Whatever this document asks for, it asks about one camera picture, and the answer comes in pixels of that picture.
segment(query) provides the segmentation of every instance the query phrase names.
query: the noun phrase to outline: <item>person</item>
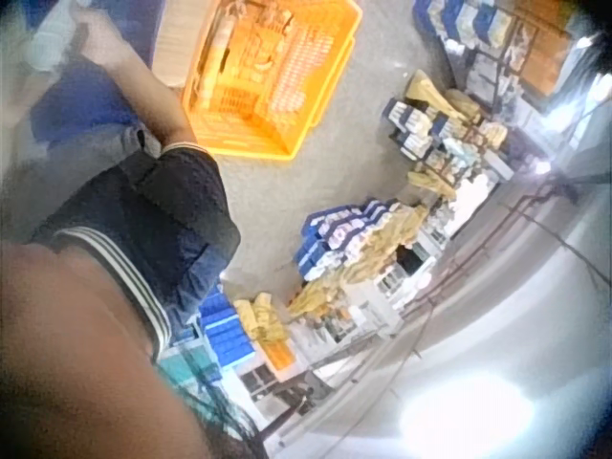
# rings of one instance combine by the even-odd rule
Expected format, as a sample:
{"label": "person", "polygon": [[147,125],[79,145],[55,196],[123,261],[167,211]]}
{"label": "person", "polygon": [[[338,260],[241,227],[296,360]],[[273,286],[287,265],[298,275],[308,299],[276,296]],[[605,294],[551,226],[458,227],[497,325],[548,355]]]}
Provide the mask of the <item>person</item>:
{"label": "person", "polygon": [[150,156],[139,131],[137,151],[81,187],[31,244],[3,243],[0,457],[267,457],[218,390],[177,392],[156,366],[240,241],[217,165],[109,17],[74,18],[87,29],[80,52],[163,151]]}

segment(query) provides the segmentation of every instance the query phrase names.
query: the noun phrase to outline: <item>merchandise display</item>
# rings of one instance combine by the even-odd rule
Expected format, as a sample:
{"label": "merchandise display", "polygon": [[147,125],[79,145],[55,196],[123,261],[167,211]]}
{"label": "merchandise display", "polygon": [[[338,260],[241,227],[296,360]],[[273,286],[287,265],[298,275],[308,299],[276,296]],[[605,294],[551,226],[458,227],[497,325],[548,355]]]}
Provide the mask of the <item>merchandise display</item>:
{"label": "merchandise display", "polygon": [[[349,207],[349,209],[351,210],[347,208],[330,209],[311,215],[306,220],[302,234],[314,231],[315,238],[318,238],[320,237],[318,230],[328,226],[324,227],[323,224],[328,214],[335,215],[339,211],[351,211],[356,216],[349,218],[361,220],[362,242],[359,252],[353,254],[350,262],[348,262],[349,257],[343,251],[337,254],[337,263],[333,265],[320,267],[311,262],[310,270],[316,271],[317,278],[306,284],[304,289],[290,302],[288,309],[292,316],[299,317],[306,313],[325,311],[327,308],[337,309],[335,303],[344,296],[342,285],[357,284],[379,275],[395,261],[398,246],[409,245],[416,240],[419,227],[428,215],[427,209],[423,206],[410,208],[395,200],[383,203],[376,199],[369,199],[363,206]],[[355,234],[350,236],[349,234],[346,233],[346,238],[350,237],[352,240]],[[308,256],[305,259],[300,258],[304,252],[305,249],[302,246],[296,259],[302,261],[300,272],[307,275],[310,270],[304,271],[304,266],[308,266],[306,263],[309,258]]]}
{"label": "merchandise display", "polygon": [[482,45],[501,48],[513,23],[510,14],[489,2],[417,0],[413,13],[428,33],[471,49]]}

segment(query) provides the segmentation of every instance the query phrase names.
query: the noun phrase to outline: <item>plastic basket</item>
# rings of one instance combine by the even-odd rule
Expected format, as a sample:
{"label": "plastic basket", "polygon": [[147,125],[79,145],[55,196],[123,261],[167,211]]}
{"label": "plastic basket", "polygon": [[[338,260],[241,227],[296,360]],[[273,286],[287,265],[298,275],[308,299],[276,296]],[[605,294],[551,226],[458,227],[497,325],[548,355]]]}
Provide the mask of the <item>plastic basket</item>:
{"label": "plastic basket", "polygon": [[[211,32],[203,33],[183,106],[198,143],[211,154],[294,158],[309,130],[322,119],[350,58],[361,22],[361,10],[352,0],[276,0],[280,9],[293,15],[291,32],[284,35],[276,22],[261,24],[261,13],[271,3],[247,2],[214,78],[214,89],[207,89],[212,95],[205,108],[197,88],[205,77],[210,44],[225,8],[217,12]],[[281,40],[284,45],[278,47]],[[273,65],[261,71],[256,62],[266,56]]]}

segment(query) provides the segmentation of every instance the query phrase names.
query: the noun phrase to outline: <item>orange shopping basket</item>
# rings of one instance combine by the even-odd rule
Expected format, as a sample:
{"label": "orange shopping basket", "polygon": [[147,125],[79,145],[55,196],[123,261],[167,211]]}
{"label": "orange shopping basket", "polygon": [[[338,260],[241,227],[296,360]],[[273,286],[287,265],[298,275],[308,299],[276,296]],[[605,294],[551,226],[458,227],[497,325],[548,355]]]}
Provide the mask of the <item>orange shopping basket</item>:
{"label": "orange shopping basket", "polygon": [[196,51],[183,106],[211,154],[289,161],[316,126],[355,44],[352,0],[235,0]]}

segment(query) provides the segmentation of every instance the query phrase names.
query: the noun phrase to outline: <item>store floor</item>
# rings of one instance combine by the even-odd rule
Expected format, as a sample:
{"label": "store floor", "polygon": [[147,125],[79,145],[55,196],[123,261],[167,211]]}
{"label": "store floor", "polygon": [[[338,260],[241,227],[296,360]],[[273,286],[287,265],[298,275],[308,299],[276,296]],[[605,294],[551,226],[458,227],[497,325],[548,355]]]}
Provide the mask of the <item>store floor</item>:
{"label": "store floor", "polygon": [[305,217],[315,211],[390,198],[405,186],[407,161],[388,139],[381,113],[417,69],[445,86],[446,63],[417,33],[412,2],[358,1],[363,20],[352,58],[322,123],[288,163],[218,158],[242,244],[226,271],[237,292],[281,300],[301,284],[293,257]]}

